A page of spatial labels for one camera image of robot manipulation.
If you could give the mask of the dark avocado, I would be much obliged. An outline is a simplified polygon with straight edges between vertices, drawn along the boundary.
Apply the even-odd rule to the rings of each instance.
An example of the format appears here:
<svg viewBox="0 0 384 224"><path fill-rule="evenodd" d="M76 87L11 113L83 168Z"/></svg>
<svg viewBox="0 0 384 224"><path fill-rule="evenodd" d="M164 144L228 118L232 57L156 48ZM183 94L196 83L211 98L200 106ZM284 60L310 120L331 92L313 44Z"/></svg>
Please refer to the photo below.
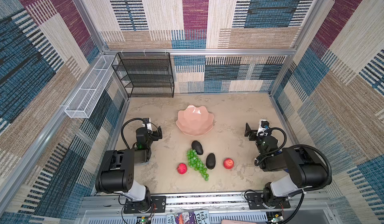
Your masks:
<svg viewBox="0 0 384 224"><path fill-rule="evenodd" d="M210 153L206 158L206 167L209 170L212 170L215 168L215 166L216 166L216 156L214 153Z"/></svg>
<svg viewBox="0 0 384 224"><path fill-rule="evenodd" d="M199 141L192 142L192 149L196 151L198 155L202 155L204 153L203 146Z"/></svg>

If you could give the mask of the book with purple cover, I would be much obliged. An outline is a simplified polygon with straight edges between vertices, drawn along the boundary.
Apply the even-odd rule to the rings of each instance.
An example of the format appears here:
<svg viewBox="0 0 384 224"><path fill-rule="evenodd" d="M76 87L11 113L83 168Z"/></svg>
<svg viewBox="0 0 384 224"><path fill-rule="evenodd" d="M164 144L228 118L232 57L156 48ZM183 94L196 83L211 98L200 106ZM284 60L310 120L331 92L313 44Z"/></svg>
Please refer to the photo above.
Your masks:
<svg viewBox="0 0 384 224"><path fill-rule="evenodd" d="M210 216L207 210L168 214L166 224L210 224Z"/></svg>

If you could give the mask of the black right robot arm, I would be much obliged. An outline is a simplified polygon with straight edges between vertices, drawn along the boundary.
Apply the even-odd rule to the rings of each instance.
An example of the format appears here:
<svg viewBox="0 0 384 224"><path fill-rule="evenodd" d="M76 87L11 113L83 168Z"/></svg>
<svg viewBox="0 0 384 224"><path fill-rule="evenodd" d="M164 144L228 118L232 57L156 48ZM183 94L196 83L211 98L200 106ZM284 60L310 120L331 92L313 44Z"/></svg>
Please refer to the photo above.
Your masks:
<svg viewBox="0 0 384 224"><path fill-rule="evenodd" d="M261 120L257 130L246 124L245 137L258 149L256 167L263 172L287 172L283 178L267 183L261 192L246 191L244 197L250 209L289 208L289 198L331 184L332 167L327 157L309 145L286 147L283 129L271 128L268 121Z"/></svg>

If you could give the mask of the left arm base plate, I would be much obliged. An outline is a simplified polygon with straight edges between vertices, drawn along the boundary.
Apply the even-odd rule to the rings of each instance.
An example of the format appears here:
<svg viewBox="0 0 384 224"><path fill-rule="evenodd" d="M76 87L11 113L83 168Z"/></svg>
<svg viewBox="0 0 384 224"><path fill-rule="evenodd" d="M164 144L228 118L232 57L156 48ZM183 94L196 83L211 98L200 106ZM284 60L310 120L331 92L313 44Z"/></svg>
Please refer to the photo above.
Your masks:
<svg viewBox="0 0 384 224"><path fill-rule="evenodd" d="M140 202L130 202L126 200L124 205L123 213L124 214L149 214L154 212L164 213L166 209L167 198L166 196L151 196L150 198L145 198Z"/></svg>

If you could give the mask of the white mesh wall basket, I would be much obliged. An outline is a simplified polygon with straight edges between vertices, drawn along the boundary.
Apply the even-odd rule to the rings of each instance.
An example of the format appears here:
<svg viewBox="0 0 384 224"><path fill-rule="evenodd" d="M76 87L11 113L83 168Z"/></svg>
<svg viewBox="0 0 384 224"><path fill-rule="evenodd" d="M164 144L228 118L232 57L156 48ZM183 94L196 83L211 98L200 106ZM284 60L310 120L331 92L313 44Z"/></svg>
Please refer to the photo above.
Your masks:
<svg viewBox="0 0 384 224"><path fill-rule="evenodd" d="M70 100L65 113L72 119L88 119L94 111L111 75L115 57L100 57L91 69L74 97Z"/></svg>

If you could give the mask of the red apple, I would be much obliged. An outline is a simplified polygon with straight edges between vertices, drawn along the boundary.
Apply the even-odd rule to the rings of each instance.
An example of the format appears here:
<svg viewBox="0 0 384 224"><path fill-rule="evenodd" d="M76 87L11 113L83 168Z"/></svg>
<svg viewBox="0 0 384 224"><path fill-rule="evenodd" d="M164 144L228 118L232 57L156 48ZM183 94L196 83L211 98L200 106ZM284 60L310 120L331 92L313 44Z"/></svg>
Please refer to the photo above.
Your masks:
<svg viewBox="0 0 384 224"><path fill-rule="evenodd" d="M180 163L180 164L178 165L178 167L177 167L177 171L178 171L178 173L181 174L181 175L185 174L185 173L187 172L187 170L188 170L188 167L187 167L187 165L184 164L184 163Z"/></svg>
<svg viewBox="0 0 384 224"><path fill-rule="evenodd" d="M230 158L227 158L223 161L223 166L225 169L230 170L234 167L234 165L235 165L235 162Z"/></svg>

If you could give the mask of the pink scalloped fruit bowl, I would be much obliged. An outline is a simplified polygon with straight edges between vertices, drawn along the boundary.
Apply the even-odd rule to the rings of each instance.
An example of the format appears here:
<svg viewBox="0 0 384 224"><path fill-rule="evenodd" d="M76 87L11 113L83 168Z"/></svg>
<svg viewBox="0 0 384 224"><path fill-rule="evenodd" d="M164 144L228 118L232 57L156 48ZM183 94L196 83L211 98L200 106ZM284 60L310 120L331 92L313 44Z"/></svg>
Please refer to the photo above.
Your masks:
<svg viewBox="0 0 384 224"><path fill-rule="evenodd" d="M188 105L185 110L178 112L176 125L188 136L202 136L213 127L214 115L205 106Z"/></svg>

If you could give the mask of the green fake grape bunch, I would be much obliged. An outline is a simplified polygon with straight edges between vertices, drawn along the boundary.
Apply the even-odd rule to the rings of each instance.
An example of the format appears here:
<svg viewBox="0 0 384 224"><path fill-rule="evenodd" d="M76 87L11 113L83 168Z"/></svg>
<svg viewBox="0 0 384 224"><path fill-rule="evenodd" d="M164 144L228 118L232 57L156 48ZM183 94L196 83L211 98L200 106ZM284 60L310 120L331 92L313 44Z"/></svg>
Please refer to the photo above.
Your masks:
<svg viewBox="0 0 384 224"><path fill-rule="evenodd" d="M195 171L199 172L205 181L209 180L208 168L203 163L203 161L199 158L197 151L194 149L190 149L187 151L187 160L188 165L193 168Z"/></svg>

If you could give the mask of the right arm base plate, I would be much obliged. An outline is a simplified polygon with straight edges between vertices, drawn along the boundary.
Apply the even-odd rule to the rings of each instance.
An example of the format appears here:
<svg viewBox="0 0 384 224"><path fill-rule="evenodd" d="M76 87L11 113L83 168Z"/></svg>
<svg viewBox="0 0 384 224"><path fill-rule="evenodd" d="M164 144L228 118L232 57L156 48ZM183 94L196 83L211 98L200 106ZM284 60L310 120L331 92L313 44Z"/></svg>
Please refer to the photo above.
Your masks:
<svg viewBox="0 0 384 224"><path fill-rule="evenodd" d="M291 207L287 198L265 197L260 192L245 192L244 198L250 210L289 209Z"/></svg>

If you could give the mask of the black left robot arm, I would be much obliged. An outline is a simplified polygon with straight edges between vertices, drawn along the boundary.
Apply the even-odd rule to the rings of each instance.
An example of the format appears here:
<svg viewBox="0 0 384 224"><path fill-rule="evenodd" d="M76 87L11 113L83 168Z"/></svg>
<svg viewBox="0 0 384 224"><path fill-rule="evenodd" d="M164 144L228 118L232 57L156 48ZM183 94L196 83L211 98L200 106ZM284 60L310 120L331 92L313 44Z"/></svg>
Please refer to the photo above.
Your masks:
<svg viewBox="0 0 384 224"><path fill-rule="evenodd" d="M134 121L142 122L142 126L136 129L136 142L130 146L124 129ZM134 180L134 170L136 165L149 163L153 142L163 138L162 129L150 118L132 118L122 125L121 137L126 148L105 152L96 177L96 191L125 198L125 202L121 203L125 214L154 212L157 207L150 190Z"/></svg>

